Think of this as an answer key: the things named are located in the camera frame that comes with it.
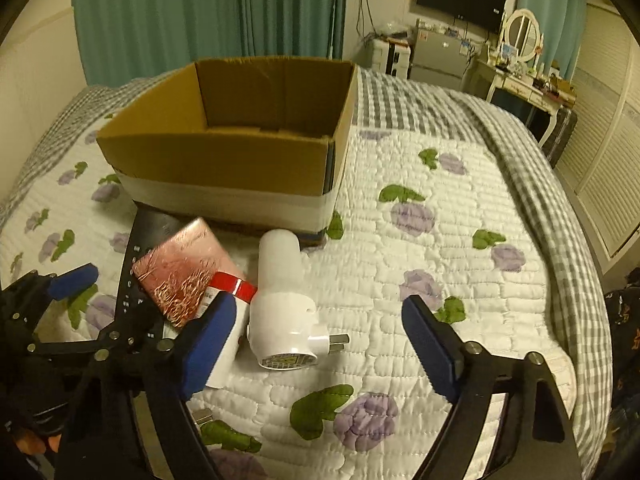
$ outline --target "white quilted bedspread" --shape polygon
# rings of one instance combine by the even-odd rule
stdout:
[[[84,308],[67,311],[68,306],[61,303],[50,309],[39,327],[44,340],[95,336],[108,317],[104,303],[113,301],[109,296],[117,292],[121,251],[135,206],[118,184],[109,180],[99,184],[113,173],[92,142],[91,132],[104,121],[82,134],[58,166],[34,183],[0,235],[4,286],[31,269],[61,274],[91,261],[100,271],[95,296]],[[438,153],[435,170],[418,156],[428,148]],[[442,156],[445,153],[453,157]],[[78,162],[86,163],[81,172]],[[62,179],[69,182],[59,184],[70,170],[73,175]],[[402,188],[388,188],[392,185]],[[96,194],[103,186],[111,187]],[[401,204],[393,198],[404,188],[410,192],[399,197],[406,199]],[[193,406],[210,407],[214,418],[261,443],[252,455],[257,460],[251,469],[254,476],[247,478],[392,480],[413,476],[450,405],[432,390],[404,334],[400,317],[403,283],[423,293],[433,310],[444,308],[446,298],[458,298],[465,319],[453,327],[463,340],[479,341],[489,351],[506,356],[541,352],[571,412],[575,375],[570,359],[545,323],[546,269],[488,150],[409,131],[361,131],[354,126],[336,211],[342,218],[342,238],[307,251],[304,261],[320,316],[332,333],[350,334],[348,348],[317,367],[267,372],[258,367],[245,345],[228,388],[206,390],[191,401]],[[403,216],[407,211],[414,216]],[[491,247],[473,248],[477,230],[503,235],[511,246],[507,252],[518,255],[515,263],[513,259],[495,261]],[[216,234],[238,266],[255,279],[258,240]],[[72,318],[78,324],[76,330]],[[290,424],[293,403],[340,384],[352,386],[353,395],[336,408],[335,422],[324,420],[320,436],[302,439]],[[340,432],[344,430],[334,429],[342,427],[353,413],[348,408],[352,402],[372,393],[385,394],[369,396],[385,399],[385,437],[362,441],[367,450],[362,446],[354,450],[352,440]],[[467,478],[481,476],[488,460],[497,431],[498,400],[492,404]],[[364,410],[358,406],[352,408]]]

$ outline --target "silver refrigerator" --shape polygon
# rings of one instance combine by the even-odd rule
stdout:
[[[467,61],[468,47],[462,40],[420,29],[409,79],[462,90]]]

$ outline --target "white plug-in device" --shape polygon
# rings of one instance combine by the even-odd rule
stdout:
[[[331,335],[319,322],[316,302],[303,283],[302,255],[291,231],[276,229],[260,240],[258,292],[249,306],[249,345],[260,366],[296,370],[344,349],[347,334]]]

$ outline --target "green leaf print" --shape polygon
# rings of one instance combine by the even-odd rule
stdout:
[[[304,440],[315,440],[322,435],[323,420],[334,420],[335,410],[353,395],[350,384],[336,384],[312,392],[293,403],[289,413],[291,427]]]
[[[16,254],[14,260],[11,262],[11,267],[9,267],[9,271],[11,273],[14,272],[15,266],[18,265],[18,262],[22,259],[24,253]]]
[[[466,319],[465,305],[460,298],[449,296],[444,300],[444,305],[433,315],[438,321],[449,324],[464,321]]]
[[[473,246],[474,249],[483,250],[487,247],[493,247],[498,242],[504,242],[507,238],[500,233],[494,233],[493,231],[485,231],[484,229],[478,229],[474,233]]]
[[[107,176],[101,178],[98,181],[98,184],[119,184],[120,179],[115,173],[108,174]]]
[[[76,163],[76,165],[74,166],[76,168],[76,174],[74,175],[74,178],[78,178],[80,175],[82,175],[84,173],[84,170],[86,170],[88,166],[89,165],[84,160]]]
[[[409,200],[424,202],[424,197],[408,187],[400,186],[399,184],[390,184],[380,191],[378,200],[380,202],[393,202],[394,200],[403,203]]]
[[[38,217],[38,219],[36,220],[36,223],[34,225],[34,229],[36,227],[38,227],[39,225],[42,225],[42,223],[49,218],[49,209],[44,208],[41,212],[40,212],[40,216]]]
[[[98,286],[94,283],[89,288],[83,290],[76,296],[71,296],[66,300],[66,314],[74,330],[78,330],[82,316],[81,312],[86,312],[89,300],[98,292]]]
[[[340,217],[340,213],[338,213],[337,211],[334,211],[334,215],[331,218],[331,223],[326,230],[326,235],[331,238],[331,240],[340,240],[344,235],[342,218]]]
[[[429,148],[427,150],[422,150],[418,153],[420,160],[422,163],[429,167],[430,170],[437,170],[438,165],[436,163],[436,157],[438,156],[438,150],[435,148]]]
[[[64,253],[66,253],[74,243],[76,242],[76,234],[71,230],[67,229],[65,233],[62,235],[62,240],[58,242],[58,246],[56,250],[53,251],[51,255],[51,261],[56,262]]]
[[[226,422],[213,420],[206,422],[200,428],[200,437],[205,446],[222,444],[222,449],[238,450],[247,453],[257,453],[262,444],[254,437],[234,430]]]

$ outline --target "sticker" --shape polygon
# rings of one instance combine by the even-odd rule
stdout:
[[[467,40],[463,40],[460,43],[460,56],[468,56],[470,49],[471,49],[471,43],[469,43]]]
[[[277,354],[262,360],[262,366],[272,370],[289,370],[300,368],[316,362],[316,358],[308,354]]]

